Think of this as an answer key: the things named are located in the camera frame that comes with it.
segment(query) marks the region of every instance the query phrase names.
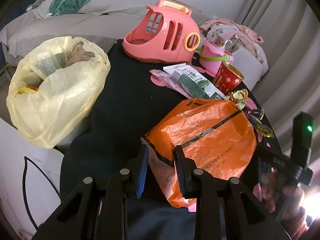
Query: orange plastic bag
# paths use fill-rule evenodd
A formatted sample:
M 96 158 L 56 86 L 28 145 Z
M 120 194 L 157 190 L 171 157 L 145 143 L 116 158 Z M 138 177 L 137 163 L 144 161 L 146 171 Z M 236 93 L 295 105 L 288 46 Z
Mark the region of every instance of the orange plastic bag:
M 182 101 L 141 140 L 149 147 L 149 165 L 162 192 L 176 208 L 196 203 L 180 193 L 176 145 L 198 168 L 220 179 L 239 177 L 256 147 L 251 124 L 233 102 L 199 98 Z

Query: gold candy wrapper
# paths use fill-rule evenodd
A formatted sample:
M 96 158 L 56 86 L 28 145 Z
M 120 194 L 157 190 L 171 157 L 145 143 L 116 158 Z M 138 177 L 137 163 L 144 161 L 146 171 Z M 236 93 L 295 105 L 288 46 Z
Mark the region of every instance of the gold candy wrapper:
M 273 130 L 262 124 L 260 122 L 260 120 L 253 116 L 252 114 L 248 114 L 246 112 L 244 112 L 244 115 L 247 117 L 248 121 L 252 124 L 252 126 L 259 132 L 261 132 L 265 137 L 271 137 L 271 138 L 274 138 L 275 135 L 273 134 Z
M 230 92 L 224 97 L 224 100 L 234 102 L 237 108 L 239 110 L 242 110 L 248 101 L 248 91 L 247 89 L 241 89 L 238 91 Z

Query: bed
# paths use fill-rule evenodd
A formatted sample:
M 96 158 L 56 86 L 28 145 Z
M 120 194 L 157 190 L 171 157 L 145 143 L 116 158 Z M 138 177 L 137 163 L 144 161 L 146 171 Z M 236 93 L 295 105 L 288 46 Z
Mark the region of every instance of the bed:
M 19 61 L 43 41 L 59 36 L 83 37 L 96 43 L 106 53 L 118 39 L 123 39 L 143 19 L 146 5 L 158 0 L 91 0 L 78 14 L 46 18 L 52 0 L 43 2 L 10 22 L 0 32 L 0 42 L 9 65 Z M 210 18 L 196 10 L 191 17 L 198 25 Z

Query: table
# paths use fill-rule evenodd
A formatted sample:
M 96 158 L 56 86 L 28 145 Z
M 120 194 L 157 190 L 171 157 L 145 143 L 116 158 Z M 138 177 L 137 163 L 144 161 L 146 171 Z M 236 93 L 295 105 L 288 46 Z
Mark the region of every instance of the table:
M 93 177 L 98 188 L 103 187 L 109 175 L 124 168 L 128 160 L 138 154 L 140 137 L 186 99 L 174 90 L 154 85 L 149 70 L 162 69 L 165 65 L 129 58 L 122 49 L 122 40 L 111 48 L 108 57 L 111 70 L 92 108 L 91 129 L 74 139 L 62 162 L 62 200 L 85 177 Z M 242 88 L 246 88 L 243 83 L 236 89 Z M 249 97 L 259 105 L 251 93 Z M 263 122 L 270 125 L 266 117 Z M 266 142 L 274 150 L 280 149 L 276 139 L 268 138 Z M 268 168 L 258 162 L 252 158 L 241 176 L 250 189 L 258 181 L 258 169 Z M 139 200 L 128 200 L 127 213 L 130 240 L 194 238 L 195 213 L 188 212 L 187 208 L 172 207 L 149 168 L 143 195 Z

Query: translucent plastic bag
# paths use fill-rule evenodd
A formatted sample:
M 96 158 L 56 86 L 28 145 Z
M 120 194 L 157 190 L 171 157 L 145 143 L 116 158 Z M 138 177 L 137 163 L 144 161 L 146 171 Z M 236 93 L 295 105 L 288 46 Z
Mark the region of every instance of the translucent plastic bag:
M 107 54 L 86 39 L 43 42 L 19 62 L 11 80 L 13 125 L 35 146 L 53 148 L 89 114 L 109 70 Z

